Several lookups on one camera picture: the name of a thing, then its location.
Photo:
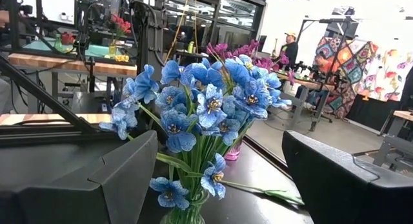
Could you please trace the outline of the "person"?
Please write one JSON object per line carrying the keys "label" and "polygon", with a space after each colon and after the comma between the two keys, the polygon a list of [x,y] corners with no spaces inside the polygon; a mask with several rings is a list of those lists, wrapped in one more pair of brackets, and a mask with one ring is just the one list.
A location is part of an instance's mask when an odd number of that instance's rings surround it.
{"label": "person", "polygon": [[284,66],[293,66],[296,62],[298,43],[296,42],[296,34],[294,32],[285,32],[286,43],[281,47],[279,53],[278,65],[280,68]]}
{"label": "person", "polygon": [[316,65],[319,67],[319,71],[325,75],[334,74],[337,71],[337,65],[333,63],[333,57],[325,57],[321,52],[315,57]]}

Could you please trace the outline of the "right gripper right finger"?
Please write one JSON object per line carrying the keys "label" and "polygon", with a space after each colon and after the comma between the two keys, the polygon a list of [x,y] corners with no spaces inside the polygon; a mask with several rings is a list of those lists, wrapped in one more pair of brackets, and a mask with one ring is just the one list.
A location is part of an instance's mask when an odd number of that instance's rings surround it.
{"label": "right gripper right finger", "polygon": [[413,178],[291,130],[282,149],[314,224],[413,224]]}

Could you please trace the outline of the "wooden workstation table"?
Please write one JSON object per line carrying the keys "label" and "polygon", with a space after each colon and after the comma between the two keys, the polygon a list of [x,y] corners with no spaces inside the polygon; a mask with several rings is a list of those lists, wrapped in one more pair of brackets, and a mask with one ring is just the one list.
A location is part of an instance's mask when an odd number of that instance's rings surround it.
{"label": "wooden workstation table", "polygon": [[[65,69],[76,72],[86,72],[86,66],[82,61],[75,60],[71,61],[69,59],[57,58],[57,57],[46,57],[46,56],[34,56],[28,54],[17,54],[13,53],[8,56],[9,62],[14,66],[32,66],[39,68],[50,68],[53,69]],[[121,76],[136,76],[137,68],[136,66],[127,65],[117,65],[110,63],[95,63],[93,66],[94,74],[108,74],[113,77]]]}

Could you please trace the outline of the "small red flower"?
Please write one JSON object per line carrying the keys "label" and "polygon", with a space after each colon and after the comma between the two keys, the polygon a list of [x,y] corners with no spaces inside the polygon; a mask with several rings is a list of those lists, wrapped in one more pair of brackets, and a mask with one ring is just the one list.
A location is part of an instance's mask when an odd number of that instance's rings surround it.
{"label": "small red flower", "polygon": [[71,33],[64,32],[61,34],[61,42],[63,45],[72,45],[75,40],[75,37]]}

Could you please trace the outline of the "black diagonal frame strut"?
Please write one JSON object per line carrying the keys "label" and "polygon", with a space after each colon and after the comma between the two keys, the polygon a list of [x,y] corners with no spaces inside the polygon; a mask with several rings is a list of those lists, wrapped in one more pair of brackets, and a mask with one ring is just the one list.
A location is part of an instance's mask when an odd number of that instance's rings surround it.
{"label": "black diagonal frame strut", "polygon": [[49,106],[53,111],[57,112],[65,119],[65,121],[68,121],[81,132],[88,134],[97,133],[97,129],[94,128],[89,122],[78,117],[64,105],[55,100],[37,83],[29,79],[22,71],[10,64],[10,62],[3,56],[0,56],[0,71],[2,71],[10,79],[14,80],[17,84],[21,85],[33,96],[41,100],[44,104]]}

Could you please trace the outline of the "workstation table with robots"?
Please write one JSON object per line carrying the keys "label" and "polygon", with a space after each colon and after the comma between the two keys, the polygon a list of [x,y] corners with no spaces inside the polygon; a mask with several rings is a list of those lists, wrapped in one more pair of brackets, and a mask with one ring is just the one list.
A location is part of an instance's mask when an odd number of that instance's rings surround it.
{"label": "workstation table with robots", "polygon": [[276,74],[278,78],[280,80],[284,80],[286,84],[288,84],[292,80],[294,85],[299,84],[301,86],[304,86],[298,98],[296,98],[293,95],[287,94],[286,92],[282,92],[280,95],[280,97],[282,97],[283,99],[290,99],[292,101],[292,106],[296,107],[293,112],[290,112],[292,114],[292,119],[290,121],[289,128],[293,128],[295,124],[298,124],[298,120],[301,118],[301,112],[304,108],[304,104],[306,102],[307,96],[309,95],[309,90],[314,90],[316,92],[326,91],[326,93],[321,96],[318,106],[316,108],[316,113],[314,114],[312,121],[311,121],[309,131],[310,132],[315,131],[317,124],[319,123],[321,116],[323,114],[323,109],[327,103],[327,97],[329,93],[335,89],[334,85],[328,85],[325,83],[312,81],[309,79],[304,79],[304,80],[296,79],[294,76],[290,76],[287,73],[282,73],[282,72],[276,72]]}

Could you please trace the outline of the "black frame column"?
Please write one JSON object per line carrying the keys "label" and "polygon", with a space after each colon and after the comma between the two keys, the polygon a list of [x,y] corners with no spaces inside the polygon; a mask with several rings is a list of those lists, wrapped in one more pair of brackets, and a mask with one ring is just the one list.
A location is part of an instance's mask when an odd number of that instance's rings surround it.
{"label": "black frame column", "polygon": [[163,18],[165,9],[160,0],[137,0],[138,63],[142,71],[145,65],[154,67],[152,78],[160,82],[163,59]]}

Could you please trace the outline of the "red flower bunch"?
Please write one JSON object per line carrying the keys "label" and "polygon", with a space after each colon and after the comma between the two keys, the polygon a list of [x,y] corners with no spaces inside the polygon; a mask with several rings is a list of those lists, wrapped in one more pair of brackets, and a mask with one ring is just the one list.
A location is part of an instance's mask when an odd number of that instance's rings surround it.
{"label": "red flower bunch", "polygon": [[131,24],[128,21],[125,21],[123,18],[112,14],[110,18],[111,22],[114,24],[114,30],[116,34],[129,34],[131,33]]}

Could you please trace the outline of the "green glass vase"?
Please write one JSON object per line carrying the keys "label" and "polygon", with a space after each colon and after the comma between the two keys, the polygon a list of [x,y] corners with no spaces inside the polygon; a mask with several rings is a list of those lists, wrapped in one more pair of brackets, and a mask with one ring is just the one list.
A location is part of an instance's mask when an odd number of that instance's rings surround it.
{"label": "green glass vase", "polygon": [[202,190],[195,196],[195,200],[189,201],[187,209],[173,208],[163,216],[160,224],[205,224],[201,208],[208,198],[209,193]]}

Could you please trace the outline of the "pink glass vase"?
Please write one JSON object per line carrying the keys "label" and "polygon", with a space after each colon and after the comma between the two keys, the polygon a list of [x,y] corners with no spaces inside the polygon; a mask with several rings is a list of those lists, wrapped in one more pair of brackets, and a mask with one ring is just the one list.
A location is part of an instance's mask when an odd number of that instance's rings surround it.
{"label": "pink glass vase", "polygon": [[241,150],[242,141],[238,141],[234,146],[230,148],[230,150],[225,154],[224,158],[227,161],[236,161],[239,157],[240,150]]}

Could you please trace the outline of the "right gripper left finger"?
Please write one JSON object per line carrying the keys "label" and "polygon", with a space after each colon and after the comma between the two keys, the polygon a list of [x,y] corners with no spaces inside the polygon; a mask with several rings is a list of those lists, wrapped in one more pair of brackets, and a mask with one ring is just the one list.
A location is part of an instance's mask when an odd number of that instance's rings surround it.
{"label": "right gripper left finger", "polygon": [[0,224],[136,224],[157,134],[0,148]]}

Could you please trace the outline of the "blue artificial flower stem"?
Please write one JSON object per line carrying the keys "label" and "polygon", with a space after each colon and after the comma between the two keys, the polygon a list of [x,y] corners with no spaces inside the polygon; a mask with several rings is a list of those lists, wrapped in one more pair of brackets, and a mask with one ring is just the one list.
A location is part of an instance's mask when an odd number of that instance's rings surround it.
{"label": "blue artificial flower stem", "polygon": [[252,63],[252,59],[241,54],[210,64],[207,59],[202,63],[187,66],[194,91],[204,92],[213,88],[223,95],[220,109],[227,120],[237,120],[239,127],[246,130],[255,119],[266,119],[267,108],[287,108],[291,100],[280,98],[281,82],[276,73],[268,72]]}
{"label": "blue artificial flower stem", "polygon": [[223,110],[227,102],[220,88],[208,82],[204,91],[194,93],[194,69],[169,61],[158,83],[152,78],[155,68],[145,65],[135,78],[127,79],[125,97],[112,108],[110,121],[99,124],[122,140],[133,140],[136,112],[143,111],[161,127],[171,154],[159,153],[157,159],[169,165],[170,173],[177,172],[178,178],[153,178],[150,188],[158,192],[162,207],[180,210],[198,206],[207,196],[225,197],[223,154],[232,142],[226,135],[237,132]]}

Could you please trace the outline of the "wooden side table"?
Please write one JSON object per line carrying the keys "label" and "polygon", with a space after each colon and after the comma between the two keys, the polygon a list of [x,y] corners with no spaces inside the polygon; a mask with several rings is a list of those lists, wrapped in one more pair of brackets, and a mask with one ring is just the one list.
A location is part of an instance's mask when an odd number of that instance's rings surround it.
{"label": "wooden side table", "polygon": [[405,121],[413,123],[413,113],[397,110],[393,112],[393,116],[394,121],[383,139],[373,164],[381,167],[389,163],[389,169],[392,171],[398,168],[413,170],[413,142],[398,137]]}

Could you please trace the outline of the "colourful patterned cloth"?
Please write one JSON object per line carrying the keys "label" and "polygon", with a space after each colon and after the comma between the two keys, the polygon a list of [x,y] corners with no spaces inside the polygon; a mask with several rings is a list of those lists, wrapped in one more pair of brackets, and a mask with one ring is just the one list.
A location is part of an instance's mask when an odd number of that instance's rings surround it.
{"label": "colourful patterned cloth", "polygon": [[413,50],[385,50],[371,41],[322,37],[316,54],[334,64],[346,80],[329,94],[324,112],[343,119],[357,95],[368,101],[399,101],[408,71],[413,66]]}

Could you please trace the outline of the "black cabinet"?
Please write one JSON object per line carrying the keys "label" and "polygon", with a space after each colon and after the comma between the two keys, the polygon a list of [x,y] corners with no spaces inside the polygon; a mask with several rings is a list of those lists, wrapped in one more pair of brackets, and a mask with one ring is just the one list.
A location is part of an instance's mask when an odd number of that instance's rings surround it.
{"label": "black cabinet", "polygon": [[356,123],[381,130],[388,115],[392,110],[399,108],[399,101],[379,101],[376,99],[363,100],[363,96],[357,95],[346,118]]}

